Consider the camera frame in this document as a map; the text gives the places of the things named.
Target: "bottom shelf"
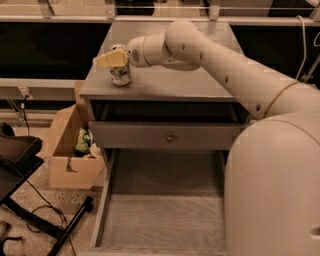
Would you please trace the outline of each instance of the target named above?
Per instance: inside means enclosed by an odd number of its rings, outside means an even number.
[[[95,251],[223,255],[222,168],[219,152],[120,152]]]

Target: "green item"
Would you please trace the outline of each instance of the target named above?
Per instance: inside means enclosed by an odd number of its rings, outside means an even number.
[[[84,156],[90,153],[90,146],[92,143],[91,132],[84,128],[80,128],[78,141],[76,145],[76,155]]]

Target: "open drawer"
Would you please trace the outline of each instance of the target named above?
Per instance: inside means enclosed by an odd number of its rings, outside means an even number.
[[[118,151],[99,206],[93,255],[225,255],[223,158]]]
[[[100,148],[229,150],[245,124],[90,122]]]

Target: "can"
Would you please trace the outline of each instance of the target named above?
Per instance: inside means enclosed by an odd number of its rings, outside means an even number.
[[[114,44],[110,48],[110,51],[116,49],[122,49],[125,51],[125,45],[123,44]],[[130,75],[130,65],[129,65],[129,58],[124,66],[120,67],[110,67],[110,74],[112,82],[117,86],[124,86],[131,82],[131,75]]]

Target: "drawer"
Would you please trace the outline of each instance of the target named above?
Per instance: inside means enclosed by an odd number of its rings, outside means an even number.
[[[102,193],[93,255],[225,255],[218,151],[121,150]]]
[[[100,148],[229,150],[245,124],[97,122],[89,124]]]
[[[236,102],[91,100],[95,121],[245,123],[248,112]]]

